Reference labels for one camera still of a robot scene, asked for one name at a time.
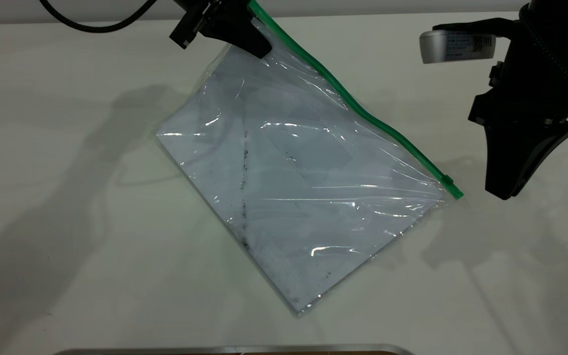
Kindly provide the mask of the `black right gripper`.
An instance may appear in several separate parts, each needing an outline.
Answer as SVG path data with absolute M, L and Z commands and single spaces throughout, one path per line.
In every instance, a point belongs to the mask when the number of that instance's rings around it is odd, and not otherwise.
M 568 0 L 532 0 L 518 20 L 488 19 L 472 32 L 508 38 L 502 65 L 491 70 L 491 89 L 475 97 L 469 120 L 532 121 L 568 117 Z M 492 124 L 487 141 L 485 189 L 501 200 L 517 196 L 541 163 L 568 139 L 568 123 L 543 127 Z

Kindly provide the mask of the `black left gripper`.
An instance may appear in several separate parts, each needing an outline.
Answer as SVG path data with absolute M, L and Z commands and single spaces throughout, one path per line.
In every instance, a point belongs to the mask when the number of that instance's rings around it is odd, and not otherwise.
M 273 49 L 270 41 L 252 24 L 248 0 L 176 0 L 185 11 L 170 34 L 183 49 L 197 34 L 227 42 L 262 59 Z

